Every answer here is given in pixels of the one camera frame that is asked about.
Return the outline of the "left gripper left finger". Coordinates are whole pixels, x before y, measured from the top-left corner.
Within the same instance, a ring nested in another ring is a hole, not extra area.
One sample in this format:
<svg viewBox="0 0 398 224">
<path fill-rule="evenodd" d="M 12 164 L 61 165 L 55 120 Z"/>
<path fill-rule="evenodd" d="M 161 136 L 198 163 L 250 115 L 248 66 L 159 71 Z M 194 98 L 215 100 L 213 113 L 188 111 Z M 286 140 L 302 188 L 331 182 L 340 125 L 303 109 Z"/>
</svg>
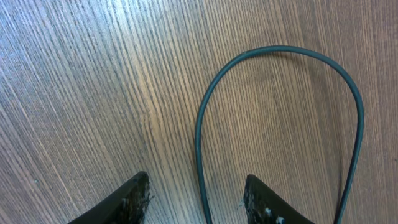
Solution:
<svg viewBox="0 0 398 224">
<path fill-rule="evenodd" d="M 70 224 L 143 224 L 149 202 L 149 176 L 141 171 Z"/>
</svg>

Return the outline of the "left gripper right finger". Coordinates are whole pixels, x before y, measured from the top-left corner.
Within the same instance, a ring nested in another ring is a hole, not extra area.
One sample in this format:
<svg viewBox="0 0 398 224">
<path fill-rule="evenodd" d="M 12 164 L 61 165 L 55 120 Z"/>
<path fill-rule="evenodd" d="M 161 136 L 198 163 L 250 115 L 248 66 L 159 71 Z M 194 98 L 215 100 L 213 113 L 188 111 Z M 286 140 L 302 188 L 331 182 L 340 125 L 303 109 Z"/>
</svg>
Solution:
<svg viewBox="0 0 398 224">
<path fill-rule="evenodd" d="M 253 174 L 246 177 L 243 202 L 248 224 L 313 224 Z"/>
</svg>

